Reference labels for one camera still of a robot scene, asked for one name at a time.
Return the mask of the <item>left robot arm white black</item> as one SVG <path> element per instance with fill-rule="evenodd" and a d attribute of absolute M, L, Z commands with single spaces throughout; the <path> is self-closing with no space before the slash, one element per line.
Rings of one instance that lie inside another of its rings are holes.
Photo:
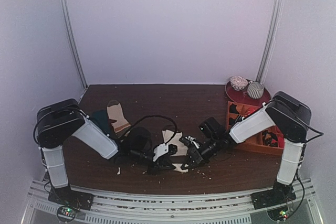
<path fill-rule="evenodd" d="M 44 166 L 49 174 L 54 194 L 64 205 L 71 205 L 76 197 L 69 189 L 63 144 L 75 137 L 109 160 L 116 155 L 130 156 L 145 163 L 148 172 L 155 174 L 161 170 L 174 170 L 171 155 L 177 152 L 172 139 L 177 136 L 173 131 L 169 139 L 154 147 L 150 132 L 137 125 L 122 127 L 121 136 L 112 138 L 100 128 L 99 122 L 79 107 L 75 99 L 64 100 L 40 109 L 36 116 L 33 138 L 38 145 Z"/>

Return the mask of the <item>cream white sock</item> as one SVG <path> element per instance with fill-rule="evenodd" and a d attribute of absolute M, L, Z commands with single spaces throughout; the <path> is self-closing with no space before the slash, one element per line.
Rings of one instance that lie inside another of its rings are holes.
<path fill-rule="evenodd" d="M 163 141 L 166 143 L 172 137 L 173 134 L 174 132 L 172 130 L 163 129 L 162 130 Z M 175 136 L 172 138 L 172 140 L 169 142 L 169 144 L 174 144 L 177 146 L 177 153 L 171 155 L 170 159 L 172 161 L 172 164 L 175 166 L 174 171 L 180 173 L 187 173 L 189 169 L 181 169 L 181 166 L 184 163 L 188 150 L 188 148 L 182 142 L 180 142 L 180 138 L 182 136 L 183 136 L 182 132 L 177 132 Z"/>

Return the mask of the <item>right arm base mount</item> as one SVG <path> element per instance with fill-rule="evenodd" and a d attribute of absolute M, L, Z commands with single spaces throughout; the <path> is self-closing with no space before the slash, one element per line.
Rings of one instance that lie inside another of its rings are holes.
<path fill-rule="evenodd" d="M 296 199 L 293 186 L 284 185 L 279 182 L 274 182 L 272 189 L 251 194 L 251 200 L 255 210 L 283 204 L 287 199 Z"/>

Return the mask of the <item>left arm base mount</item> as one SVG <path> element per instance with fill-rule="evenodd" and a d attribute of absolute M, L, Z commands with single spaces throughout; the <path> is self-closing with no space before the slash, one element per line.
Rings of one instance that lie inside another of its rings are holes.
<path fill-rule="evenodd" d="M 48 200 L 60 205 L 76 209 L 90 210 L 93 203 L 93 194 L 75 191 L 70 186 L 52 188 Z"/>

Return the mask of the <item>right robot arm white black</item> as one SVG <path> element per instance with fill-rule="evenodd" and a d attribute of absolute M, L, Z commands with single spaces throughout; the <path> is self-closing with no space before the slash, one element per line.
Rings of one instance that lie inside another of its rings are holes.
<path fill-rule="evenodd" d="M 279 204 L 289 196 L 288 186 L 292 184 L 297 169 L 303 159 L 303 149 L 307 142 L 312 112 L 304 103 L 279 91 L 247 117 L 241 116 L 235 124 L 225 129 L 213 117 L 199 125 L 207 141 L 198 144 L 191 136 L 180 138 L 187 146 L 186 160 L 182 170 L 192 169 L 209 162 L 217 152 L 233 148 L 248 138 L 276 126 L 284 136 L 284 149 L 276 182 L 269 192 L 272 203 Z"/>

